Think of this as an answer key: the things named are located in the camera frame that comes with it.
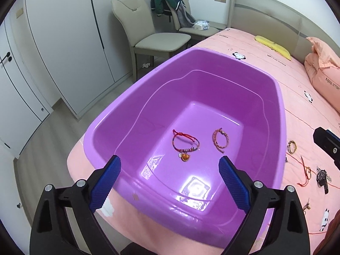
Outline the black wrist watch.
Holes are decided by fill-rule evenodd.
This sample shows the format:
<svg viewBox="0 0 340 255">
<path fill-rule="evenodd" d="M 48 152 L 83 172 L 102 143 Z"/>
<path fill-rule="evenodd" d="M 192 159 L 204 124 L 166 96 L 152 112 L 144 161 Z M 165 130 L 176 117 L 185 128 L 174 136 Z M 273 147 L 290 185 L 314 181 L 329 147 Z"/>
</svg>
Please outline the black wrist watch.
<svg viewBox="0 0 340 255">
<path fill-rule="evenodd" d="M 329 187 L 327 182 L 327 171 L 325 171 L 325 169 L 317 167 L 316 182 L 319 187 L 324 189 L 324 194 L 327 195 L 329 193 Z"/>
</svg>

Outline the pink bedspread with pandas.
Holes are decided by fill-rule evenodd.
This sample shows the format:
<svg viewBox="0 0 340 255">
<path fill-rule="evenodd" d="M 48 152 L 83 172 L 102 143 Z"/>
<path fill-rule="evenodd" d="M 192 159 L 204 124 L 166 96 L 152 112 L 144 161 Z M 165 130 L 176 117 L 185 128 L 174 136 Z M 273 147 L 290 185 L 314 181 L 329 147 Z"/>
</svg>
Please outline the pink bedspread with pandas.
<svg viewBox="0 0 340 255">
<path fill-rule="evenodd" d="M 339 133 L 339 113 L 313 88 L 304 66 L 290 61 L 258 43 L 253 35 L 225 29 L 193 48 L 221 53 L 264 70 L 278 83 L 286 120 L 285 165 L 281 186 L 295 187 L 301 205 L 310 199 L 307 210 L 310 246 L 315 250 L 324 239 L 330 221 L 339 210 L 339 170 L 333 160 L 313 142 L 316 128 Z M 67 160 L 73 180 L 88 178 L 96 169 L 84 151 L 84 137 Z M 329 193 L 316 182 L 317 167 L 327 171 Z M 224 248 L 184 237 L 137 210 L 115 189 L 110 192 L 100 216 L 125 237 L 158 254 L 218 254 Z"/>
</svg>

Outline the pink pillow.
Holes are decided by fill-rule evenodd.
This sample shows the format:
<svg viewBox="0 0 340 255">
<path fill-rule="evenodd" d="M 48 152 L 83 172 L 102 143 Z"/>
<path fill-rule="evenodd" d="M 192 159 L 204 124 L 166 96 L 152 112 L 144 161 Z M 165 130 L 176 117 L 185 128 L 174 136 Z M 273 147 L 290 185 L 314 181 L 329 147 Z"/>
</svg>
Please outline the pink pillow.
<svg viewBox="0 0 340 255">
<path fill-rule="evenodd" d="M 317 37 L 306 39 L 312 45 L 312 52 L 304 61 L 309 80 L 315 90 L 339 112 L 339 56 L 323 40 Z"/>
</svg>

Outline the yellow small pillow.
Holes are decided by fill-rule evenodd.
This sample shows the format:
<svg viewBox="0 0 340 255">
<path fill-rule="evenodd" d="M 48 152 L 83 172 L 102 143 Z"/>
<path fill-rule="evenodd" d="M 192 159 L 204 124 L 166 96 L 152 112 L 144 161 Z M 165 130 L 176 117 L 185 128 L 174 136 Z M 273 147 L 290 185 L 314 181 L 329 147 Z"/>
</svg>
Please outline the yellow small pillow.
<svg viewBox="0 0 340 255">
<path fill-rule="evenodd" d="M 263 37 L 263 36 L 255 36 L 255 40 L 266 47 L 269 47 L 270 49 L 274 50 L 275 52 L 279 53 L 282 55 L 284 58 L 288 59 L 289 61 L 291 60 L 291 55 L 290 52 L 284 48 L 283 46 Z"/>
</svg>

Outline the beige bed headboard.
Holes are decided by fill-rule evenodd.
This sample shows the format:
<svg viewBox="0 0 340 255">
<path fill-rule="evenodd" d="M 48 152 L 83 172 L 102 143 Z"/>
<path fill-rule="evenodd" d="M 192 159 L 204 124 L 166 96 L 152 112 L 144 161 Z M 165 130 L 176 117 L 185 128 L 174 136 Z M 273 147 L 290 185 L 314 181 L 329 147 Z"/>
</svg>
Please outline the beige bed headboard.
<svg viewBox="0 0 340 255">
<path fill-rule="evenodd" d="M 339 55 L 339 46 L 310 19 L 277 0 L 229 0 L 227 27 L 263 36 L 304 63 L 312 52 L 307 37 L 317 37 Z"/>
</svg>

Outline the purple plastic basin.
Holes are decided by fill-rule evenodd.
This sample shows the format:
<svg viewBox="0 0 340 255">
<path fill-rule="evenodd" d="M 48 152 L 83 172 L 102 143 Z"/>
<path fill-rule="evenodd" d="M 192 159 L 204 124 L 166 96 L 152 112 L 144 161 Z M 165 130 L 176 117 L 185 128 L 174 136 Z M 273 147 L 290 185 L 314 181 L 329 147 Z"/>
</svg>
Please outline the purple plastic basin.
<svg viewBox="0 0 340 255">
<path fill-rule="evenodd" d="M 97 116 L 84 151 L 96 169 L 120 158 L 113 187 L 137 210 L 184 237 L 224 248 L 244 212 L 219 174 L 220 158 L 279 188 L 285 143 L 277 81 L 245 61 L 191 48 Z"/>
</svg>

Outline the tissue pack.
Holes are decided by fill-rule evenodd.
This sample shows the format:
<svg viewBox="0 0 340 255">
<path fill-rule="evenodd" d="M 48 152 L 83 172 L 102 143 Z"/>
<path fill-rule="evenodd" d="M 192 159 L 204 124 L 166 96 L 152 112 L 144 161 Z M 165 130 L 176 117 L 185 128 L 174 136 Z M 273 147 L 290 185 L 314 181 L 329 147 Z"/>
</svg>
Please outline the tissue pack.
<svg viewBox="0 0 340 255">
<path fill-rule="evenodd" d="M 209 28 L 210 23 L 207 20 L 197 20 L 193 25 L 193 29 L 197 31 L 207 31 Z"/>
</svg>

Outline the white wardrobe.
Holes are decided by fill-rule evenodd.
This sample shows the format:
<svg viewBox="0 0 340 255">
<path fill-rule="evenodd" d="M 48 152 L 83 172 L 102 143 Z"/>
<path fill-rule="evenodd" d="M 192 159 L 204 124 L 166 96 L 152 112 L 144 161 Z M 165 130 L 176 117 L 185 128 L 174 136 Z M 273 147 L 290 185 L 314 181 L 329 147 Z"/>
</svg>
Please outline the white wardrobe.
<svg viewBox="0 0 340 255">
<path fill-rule="evenodd" d="M 63 101 L 82 117 L 133 72 L 112 0 L 1 0 L 1 144 L 19 157 Z"/>
</svg>

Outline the dark green jacket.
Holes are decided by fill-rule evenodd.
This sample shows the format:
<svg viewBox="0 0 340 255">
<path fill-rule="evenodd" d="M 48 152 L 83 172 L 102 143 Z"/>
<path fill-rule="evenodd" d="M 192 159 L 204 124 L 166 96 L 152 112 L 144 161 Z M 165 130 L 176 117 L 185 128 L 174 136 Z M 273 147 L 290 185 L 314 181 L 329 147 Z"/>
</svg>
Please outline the dark green jacket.
<svg viewBox="0 0 340 255">
<path fill-rule="evenodd" d="M 150 0 L 151 10 L 157 16 L 171 16 L 171 9 L 177 10 L 182 0 Z"/>
</svg>

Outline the beige front chair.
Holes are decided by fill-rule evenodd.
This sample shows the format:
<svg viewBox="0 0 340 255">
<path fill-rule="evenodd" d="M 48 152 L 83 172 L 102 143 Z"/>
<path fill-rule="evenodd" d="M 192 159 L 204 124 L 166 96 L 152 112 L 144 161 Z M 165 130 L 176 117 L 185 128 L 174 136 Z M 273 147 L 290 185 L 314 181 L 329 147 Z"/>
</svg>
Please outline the beige front chair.
<svg viewBox="0 0 340 255">
<path fill-rule="evenodd" d="M 138 80 L 138 55 L 169 59 L 191 40 L 185 33 L 157 32 L 152 12 L 145 0 L 112 0 L 112 12 L 127 36 L 133 65 L 133 78 Z"/>
</svg>

